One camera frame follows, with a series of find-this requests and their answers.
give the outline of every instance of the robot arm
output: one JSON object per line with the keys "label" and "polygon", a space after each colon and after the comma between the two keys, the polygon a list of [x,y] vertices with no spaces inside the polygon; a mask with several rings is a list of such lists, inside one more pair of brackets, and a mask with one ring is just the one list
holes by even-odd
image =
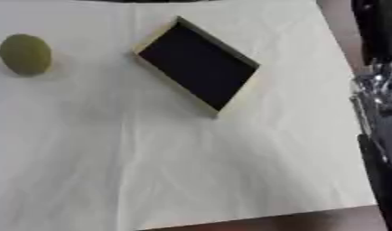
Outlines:
{"label": "robot arm", "polygon": [[369,73],[352,80],[359,144],[380,211],[392,231],[392,0],[352,0]]}

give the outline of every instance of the white paper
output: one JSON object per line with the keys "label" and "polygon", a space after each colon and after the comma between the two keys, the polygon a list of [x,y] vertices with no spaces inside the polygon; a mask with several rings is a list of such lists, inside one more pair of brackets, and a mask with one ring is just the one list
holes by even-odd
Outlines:
{"label": "white paper", "polygon": [[[181,15],[261,63],[213,120],[130,58]],[[309,0],[0,3],[0,42],[42,37],[54,65],[0,61],[0,230],[135,230],[374,203],[350,68]]]}

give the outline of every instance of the wrinkled paper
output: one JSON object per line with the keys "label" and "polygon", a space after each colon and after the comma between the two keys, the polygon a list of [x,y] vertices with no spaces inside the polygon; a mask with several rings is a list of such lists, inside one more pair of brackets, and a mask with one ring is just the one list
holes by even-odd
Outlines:
{"label": "wrinkled paper", "polygon": [[[261,63],[211,119],[131,49],[181,15]],[[374,203],[350,68],[314,1],[0,3],[0,42],[42,37],[54,62],[0,61],[0,230],[183,226]]]}

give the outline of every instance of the table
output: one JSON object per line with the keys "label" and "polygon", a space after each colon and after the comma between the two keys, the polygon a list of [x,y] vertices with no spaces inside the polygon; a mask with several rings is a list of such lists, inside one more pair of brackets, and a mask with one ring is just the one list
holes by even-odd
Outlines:
{"label": "table", "polygon": [[[318,0],[336,40],[355,73],[363,71],[360,36],[348,0]],[[158,229],[160,231],[385,231],[378,207],[346,208],[280,217]]]}

